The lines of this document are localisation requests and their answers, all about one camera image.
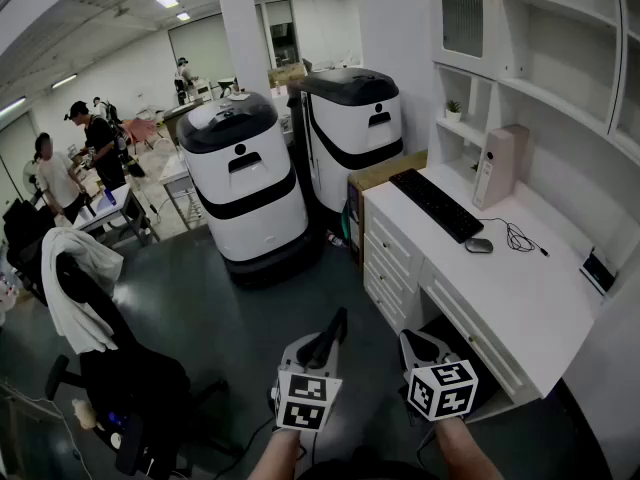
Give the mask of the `black keyboard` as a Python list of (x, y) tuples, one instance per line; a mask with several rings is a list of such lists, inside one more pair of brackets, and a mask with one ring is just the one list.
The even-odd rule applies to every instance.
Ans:
[(469, 211), (415, 169), (392, 175), (389, 182), (459, 244), (475, 237), (484, 229), (484, 225)]

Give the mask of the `person's right forearm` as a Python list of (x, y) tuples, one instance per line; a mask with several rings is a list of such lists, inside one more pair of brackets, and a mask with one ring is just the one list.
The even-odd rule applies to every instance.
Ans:
[(435, 433), (448, 480), (504, 480), (460, 418), (439, 420)]

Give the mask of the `white cloth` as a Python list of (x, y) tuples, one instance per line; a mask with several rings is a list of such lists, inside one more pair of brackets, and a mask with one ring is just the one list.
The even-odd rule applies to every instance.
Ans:
[(54, 326), (78, 355), (116, 350), (114, 330), (98, 312), (120, 277), (124, 258), (72, 227), (47, 231), (41, 249), (41, 279)]

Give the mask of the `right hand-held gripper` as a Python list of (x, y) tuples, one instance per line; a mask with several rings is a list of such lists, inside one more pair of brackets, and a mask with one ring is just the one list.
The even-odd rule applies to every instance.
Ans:
[(408, 404), (428, 421), (467, 415), (479, 383), (471, 363), (459, 361), (444, 341), (428, 333), (404, 329), (398, 337), (401, 367), (411, 370)]

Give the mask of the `black office chair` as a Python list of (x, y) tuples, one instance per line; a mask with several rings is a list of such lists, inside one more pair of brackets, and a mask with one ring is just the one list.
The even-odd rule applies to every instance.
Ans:
[(109, 295), (99, 298), (97, 312), (114, 330), (118, 348), (80, 354), (79, 373), (68, 371), (68, 358), (59, 356), (45, 395), (54, 399), (62, 383), (86, 391), (101, 425), (94, 432), (115, 452), (116, 469), (128, 476), (141, 472), (150, 480), (187, 475), (176, 461), (180, 448), (192, 443), (239, 456), (240, 446), (215, 440), (198, 415), (211, 395), (227, 390), (227, 382), (219, 378), (192, 393), (183, 366), (140, 344)]
[(16, 269), (23, 287), (47, 305), (41, 277), (42, 241), (55, 227), (52, 211), (47, 205), (36, 209), (29, 201), (16, 199), (3, 220), (8, 263)]

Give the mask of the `white work table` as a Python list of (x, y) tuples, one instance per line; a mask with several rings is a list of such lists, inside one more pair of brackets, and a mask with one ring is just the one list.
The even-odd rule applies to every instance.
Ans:
[(116, 206), (112, 206), (104, 194), (99, 200), (80, 210), (73, 228), (88, 234), (102, 229), (104, 234), (100, 237), (100, 242), (111, 248), (133, 239), (142, 247), (150, 245), (152, 241), (159, 242), (160, 237), (131, 186), (125, 184), (112, 193), (117, 201)]
[(181, 153), (168, 159), (158, 183), (186, 229), (198, 227), (203, 220), (202, 208)]

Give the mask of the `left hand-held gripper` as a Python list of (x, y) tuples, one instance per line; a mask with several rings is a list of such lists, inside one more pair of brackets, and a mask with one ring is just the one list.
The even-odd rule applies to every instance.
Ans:
[[(328, 327), (308, 334), (284, 349), (271, 391), (276, 426), (321, 432), (328, 421), (343, 380), (337, 375), (339, 347), (347, 336), (347, 309), (340, 307)], [(286, 369), (305, 369), (320, 376)]]

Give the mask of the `beige plush toy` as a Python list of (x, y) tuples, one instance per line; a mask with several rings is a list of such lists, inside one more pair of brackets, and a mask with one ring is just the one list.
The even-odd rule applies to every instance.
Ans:
[(101, 427), (97, 419), (97, 413), (88, 401), (73, 399), (72, 407), (74, 415), (83, 430), (93, 430), (96, 427)]

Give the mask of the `pale pink desktop tower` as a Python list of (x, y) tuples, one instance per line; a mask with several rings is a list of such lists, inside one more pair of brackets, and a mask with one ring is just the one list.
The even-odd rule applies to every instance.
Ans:
[(529, 129), (509, 125), (490, 131), (480, 157), (472, 203), (486, 210), (508, 197), (521, 175)]

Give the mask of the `pink chair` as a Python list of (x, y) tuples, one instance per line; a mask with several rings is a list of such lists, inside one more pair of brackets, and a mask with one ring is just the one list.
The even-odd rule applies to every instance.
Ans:
[(136, 117), (132, 120), (123, 120), (120, 126), (134, 146), (138, 143), (144, 143), (151, 148), (149, 138), (157, 131), (157, 125), (154, 120)]

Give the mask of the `ribbed glass cabinet door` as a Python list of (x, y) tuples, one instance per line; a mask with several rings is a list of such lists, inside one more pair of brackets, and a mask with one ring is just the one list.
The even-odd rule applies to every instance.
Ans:
[(495, 79), (498, 3), (499, 0), (430, 0), (433, 60)]

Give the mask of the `white hutch shelf unit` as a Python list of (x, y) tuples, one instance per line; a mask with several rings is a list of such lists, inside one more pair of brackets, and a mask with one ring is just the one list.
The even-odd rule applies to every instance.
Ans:
[[(613, 19), (619, 36), (619, 81), (609, 132), (601, 137), (573, 119), (518, 91), (483, 76), (434, 62), (436, 149), (443, 161), (466, 162), (471, 182), (490, 131), (519, 123), (538, 138), (575, 146), (594, 141), (611, 145), (640, 164), (640, 0), (566, 0)], [(498, 3), (498, 26), (500, 20)], [(448, 100), (461, 104), (459, 123), (445, 117)]]

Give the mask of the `person's black clothing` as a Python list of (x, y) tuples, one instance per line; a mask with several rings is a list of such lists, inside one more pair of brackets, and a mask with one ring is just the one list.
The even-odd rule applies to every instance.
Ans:
[(318, 463), (297, 480), (439, 480), (422, 468), (400, 461), (357, 462), (330, 460)]

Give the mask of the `person's left forearm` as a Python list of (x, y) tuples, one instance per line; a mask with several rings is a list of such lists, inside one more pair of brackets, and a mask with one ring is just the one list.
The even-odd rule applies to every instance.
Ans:
[(269, 442), (247, 480), (293, 480), (301, 432), (280, 429)]

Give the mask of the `white and black delivery robot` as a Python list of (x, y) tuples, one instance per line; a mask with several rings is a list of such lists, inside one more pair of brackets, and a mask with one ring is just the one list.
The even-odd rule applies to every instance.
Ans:
[(403, 153), (400, 91), (380, 72), (315, 72), (287, 86), (303, 184), (327, 213), (340, 215), (347, 179)]
[(187, 112), (177, 139), (215, 245), (233, 282), (264, 285), (320, 255), (273, 103), (259, 93)]

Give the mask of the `brown cardboard box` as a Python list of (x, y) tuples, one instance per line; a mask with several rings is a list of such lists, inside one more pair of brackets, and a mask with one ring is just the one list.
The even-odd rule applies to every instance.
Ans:
[(427, 164), (428, 151), (422, 150), (407, 156), (389, 159), (383, 163), (354, 171), (347, 177), (347, 201), (344, 219), (348, 224), (349, 248), (359, 268), (363, 265), (364, 198), (365, 190), (389, 181), (395, 174), (407, 169), (422, 169)]

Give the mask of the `white standing fan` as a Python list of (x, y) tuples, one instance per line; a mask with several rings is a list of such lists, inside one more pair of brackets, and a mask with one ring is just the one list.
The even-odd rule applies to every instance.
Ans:
[(42, 191), (37, 179), (38, 164), (34, 160), (29, 160), (23, 168), (23, 183), (26, 191), (30, 195), (30, 203), (35, 206), (41, 199)]

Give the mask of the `white box with dark panel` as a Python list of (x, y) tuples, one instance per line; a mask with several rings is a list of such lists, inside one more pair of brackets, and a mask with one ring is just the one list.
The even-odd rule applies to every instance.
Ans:
[(615, 266), (607, 260), (605, 254), (596, 247), (591, 248), (580, 266), (580, 272), (603, 296), (614, 285), (618, 273)]

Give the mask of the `white desk with drawers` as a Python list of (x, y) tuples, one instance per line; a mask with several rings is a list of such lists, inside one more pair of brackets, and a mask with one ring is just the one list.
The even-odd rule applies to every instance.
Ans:
[(609, 302), (580, 272), (573, 225), (518, 184), (474, 211), (494, 250), (471, 254), (393, 184), (363, 197), (364, 288), (394, 331), (454, 326), (499, 385), (473, 419), (546, 397)]

